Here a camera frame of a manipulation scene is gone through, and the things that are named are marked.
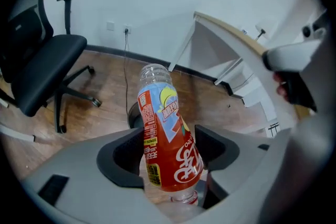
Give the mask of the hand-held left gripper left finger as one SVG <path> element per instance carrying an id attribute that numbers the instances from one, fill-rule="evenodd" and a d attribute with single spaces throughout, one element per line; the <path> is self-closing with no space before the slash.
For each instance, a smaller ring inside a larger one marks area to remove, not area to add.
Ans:
<path id="1" fill-rule="evenodd" d="M 142 154 L 142 128 L 77 142 L 43 163 L 22 186 L 56 223 L 169 223 L 144 194 Z"/>

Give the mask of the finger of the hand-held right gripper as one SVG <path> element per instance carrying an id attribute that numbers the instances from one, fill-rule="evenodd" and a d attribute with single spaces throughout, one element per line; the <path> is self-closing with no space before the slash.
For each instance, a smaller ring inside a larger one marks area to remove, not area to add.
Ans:
<path id="1" fill-rule="evenodd" d="M 311 61 L 320 43 L 320 40 L 308 40 L 272 48 L 262 54 L 262 60 L 269 71 L 300 72 Z"/>

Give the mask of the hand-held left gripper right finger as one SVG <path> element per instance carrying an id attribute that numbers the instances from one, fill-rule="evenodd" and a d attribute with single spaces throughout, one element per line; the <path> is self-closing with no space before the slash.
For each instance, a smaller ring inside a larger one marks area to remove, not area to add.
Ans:
<path id="1" fill-rule="evenodd" d="M 246 182 L 254 187 L 272 185 L 287 147 L 288 134 L 255 137 L 210 126 L 195 126 L 195 143 L 207 177 L 202 187 L 201 207 L 209 209 L 241 189 Z"/>

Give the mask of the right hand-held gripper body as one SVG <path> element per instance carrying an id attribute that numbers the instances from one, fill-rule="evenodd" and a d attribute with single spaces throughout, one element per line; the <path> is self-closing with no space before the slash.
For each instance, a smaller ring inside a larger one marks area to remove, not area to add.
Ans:
<path id="1" fill-rule="evenodd" d="M 323 12 L 313 23 L 305 25 L 301 32 L 303 41 L 320 40 L 324 37 L 330 23 L 328 12 Z M 317 111 L 316 104 L 299 72 L 285 72 L 288 101 Z"/>

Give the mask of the person's right hand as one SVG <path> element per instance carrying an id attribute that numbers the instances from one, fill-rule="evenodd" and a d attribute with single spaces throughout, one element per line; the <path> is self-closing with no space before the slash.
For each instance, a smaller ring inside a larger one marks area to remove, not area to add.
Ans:
<path id="1" fill-rule="evenodd" d="M 287 92 L 286 86 L 285 86 L 286 82 L 283 79 L 283 77 L 281 76 L 281 74 L 278 73 L 278 72 L 275 72 L 273 74 L 273 79 L 278 83 L 278 86 L 277 86 L 277 89 L 276 89 L 277 94 L 279 96 L 283 97 L 284 100 L 289 101 L 288 92 Z"/>

